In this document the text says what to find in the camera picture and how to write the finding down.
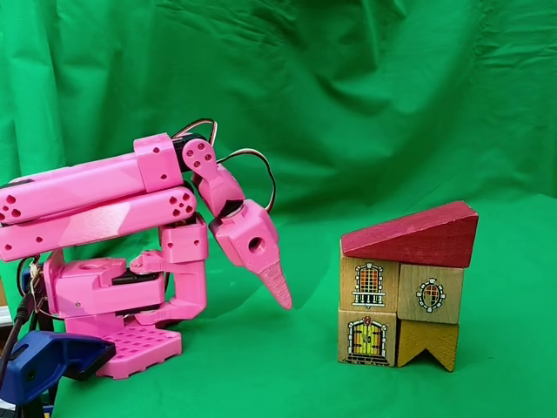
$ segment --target pink robot arm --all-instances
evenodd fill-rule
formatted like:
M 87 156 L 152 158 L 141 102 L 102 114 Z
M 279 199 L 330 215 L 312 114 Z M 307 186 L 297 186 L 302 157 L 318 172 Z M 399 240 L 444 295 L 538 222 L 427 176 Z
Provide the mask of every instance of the pink robot arm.
M 134 152 L 17 179 L 0 187 L 0 259 L 52 252 L 43 275 L 51 314 L 66 331 L 114 341 L 117 355 L 98 373 L 128 377 L 182 350 L 181 335 L 159 329 L 206 306 L 207 224 L 193 183 L 215 219 L 209 229 L 236 266 L 258 275 L 285 309 L 292 297 L 279 236 L 266 209 L 245 199 L 210 143 L 189 135 L 141 138 Z M 123 259 L 66 263 L 63 249 L 158 228 L 161 249 L 130 266 Z M 165 301 L 174 275 L 176 294 Z
M 185 274 L 170 265 L 206 258 L 205 223 L 194 216 L 193 193 L 181 186 L 187 169 L 216 217 L 210 229 L 227 257 L 257 274 L 278 303 L 290 309 L 279 236 L 268 213 L 245 200 L 238 182 L 201 138 L 187 138 L 180 147 L 166 134 L 141 138 L 132 154 L 40 173 L 0 188 L 0 258 L 12 261 L 159 227 L 163 271 Z M 188 219 L 188 225 L 177 224 Z M 142 268 L 143 263 L 132 263 L 132 270 Z M 178 285 L 176 300 L 188 299 L 189 290 Z

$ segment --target window illustration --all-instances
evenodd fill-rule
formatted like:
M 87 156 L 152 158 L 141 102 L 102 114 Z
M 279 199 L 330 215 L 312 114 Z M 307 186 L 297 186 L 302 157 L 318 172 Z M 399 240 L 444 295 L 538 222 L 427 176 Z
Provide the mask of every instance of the window illustration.
M 383 303 L 383 267 L 367 263 L 356 267 L 356 291 L 354 295 L 355 307 L 384 307 Z
M 387 365 L 386 325 L 366 316 L 348 324 L 348 363 Z
M 440 308 L 443 300 L 446 298 L 443 286 L 436 285 L 433 278 L 419 286 L 419 292 L 416 293 L 416 296 L 418 297 L 419 305 L 429 313 L 433 312 L 434 309 Z

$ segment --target wrinkled green cloth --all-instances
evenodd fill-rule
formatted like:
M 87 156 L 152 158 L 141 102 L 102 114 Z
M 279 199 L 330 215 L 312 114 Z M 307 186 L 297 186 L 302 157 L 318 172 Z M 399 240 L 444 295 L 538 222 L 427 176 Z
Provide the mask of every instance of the wrinkled green cloth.
M 215 118 L 219 157 L 272 163 L 294 298 L 282 311 L 211 239 L 209 306 L 173 327 L 184 353 L 63 380 L 56 418 L 551 415 L 556 23 L 550 0 L 1 0 L 0 180 Z M 266 204 L 260 161 L 226 165 Z M 337 363 L 340 235 L 456 199 L 480 225 L 455 372 Z M 1 265 L 12 312 L 14 273 Z

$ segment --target cable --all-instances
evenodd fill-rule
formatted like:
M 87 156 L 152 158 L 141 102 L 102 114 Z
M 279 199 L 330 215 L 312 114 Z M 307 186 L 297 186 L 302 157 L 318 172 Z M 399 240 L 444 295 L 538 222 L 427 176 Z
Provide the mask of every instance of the cable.
M 0 363 L 0 388 L 3 384 L 3 378 L 6 375 L 6 368 L 8 367 L 8 361 L 11 357 L 11 352 L 16 345 L 17 336 L 23 327 L 23 324 L 27 322 L 34 308 L 33 295 L 31 293 L 25 294 L 21 299 L 19 306 L 17 307 L 16 318 L 14 318 L 14 325 L 10 331 L 10 335 L 6 339 L 6 344 L 2 352 L 2 362 Z
M 30 323 L 29 323 L 29 330 L 30 331 L 35 331 L 37 329 L 37 323 L 38 323 L 38 313 L 33 311 L 33 313 L 31 314 L 31 319 L 30 319 Z
M 17 273 L 16 273 L 16 280 L 17 280 L 17 290 L 19 291 L 19 294 L 21 295 L 21 297 L 23 298 L 25 296 L 25 291 L 23 289 L 22 286 L 22 275 L 23 275 L 23 265 L 25 264 L 25 261 L 33 259 L 33 261 L 35 263 L 37 263 L 40 259 L 39 255 L 32 255 L 30 257 L 25 257 L 24 259 L 22 259 L 21 261 L 19 261 L 19 264 L 17 265 Z
M 269 201 L 269 204 L 265 208 L 267 213 L 271 213 L 272 206 L 275 203 L 275 195 L 277 194 L 277 182 L 275 181 L 275 176 L 272 174 L 269 160 L 265 157 L 265 155 L 263 155 L 261 152 L 257 150 L 253 150 L 252 148 L 242 148 L 241 150 L 237 150 L 233 152 L 228 157 L 221 158 L 220 160 L 217 161 L 217 164 L 224 163 L 226 160 L 230 158 L 237 157 L 238 155 L 245 155 L 245 154 L 255 155 L 256 157 L 259 157 L 265 163 L 267 167 L 267 171 L 269 172 L 269 176 L 271 176 L 271 181 L 272 181 L 271 200 Z
M 2 362 L 0 363 L 0 388 L 3 384 L 3 378 L 6 375 L 6 368 L 8 368 L 8 361 L 10 360 L 11 352 L 17 343 L 17 336 L 19 335 L 19 331 L 21 331 L 22 326 L 23 319 L 16 318 L 13 328 L 10 331 L 10 335 L 8 335 L 8 339 L 3 346 Z
M 23 291 L 23 285 L 22 285 L 22 281 L 23 281 L 23 265 L 25 264 L 25 261 L 29 260 L 29 259 L 33 259 L 33 261 L 35 263 L 37 263 L 40 260 L 41 256 L 40 255 L 33 255 L 31 257 L 26 257 L 24 259 L 22 259 L 21 261 L 19 261 L 19 264 L 17 265 L 17 290 L 19 291 L 19 294 L 22 296 L 22 298 L 25 296 L 25 293 Z M 41 315 L 47 316 L 48 318 L 51 318 L 52 320 L 63 320 L 62 318 L 58 318 L 57 316 L 53 316 L 50 313 L 45 312 L 43 309 L 38 309 L 38 312 Z
M 172 135 L 172 139 L 176 139 L 178 137 L 183 137 L 186 133 L 188 133 L 193 128 L 196 128 L 200 125 L 205 125 L 205 124 L 211 124 L 212 125 L 211 138 L 209 140 L 209 143 L 211 145 L 214 145 L 215 144 L 215 139 L 217 138 L 218 124 L 217 124 L 216 120 L 208 119 L 208 118 L 198 119 L 195 122 L 190 123 L 185 128 L 182 128 L 180 131 L 178 131 L 174 135 Z

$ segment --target wooden toy house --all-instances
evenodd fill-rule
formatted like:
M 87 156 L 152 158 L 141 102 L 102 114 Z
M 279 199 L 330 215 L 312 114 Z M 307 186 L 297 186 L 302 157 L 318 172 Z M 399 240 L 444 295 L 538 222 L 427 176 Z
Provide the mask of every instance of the wooden toy house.
M 428 350 L 453 371 L 477 224 L 454 202 L 344 235 L 339 361 L 402 367 Z

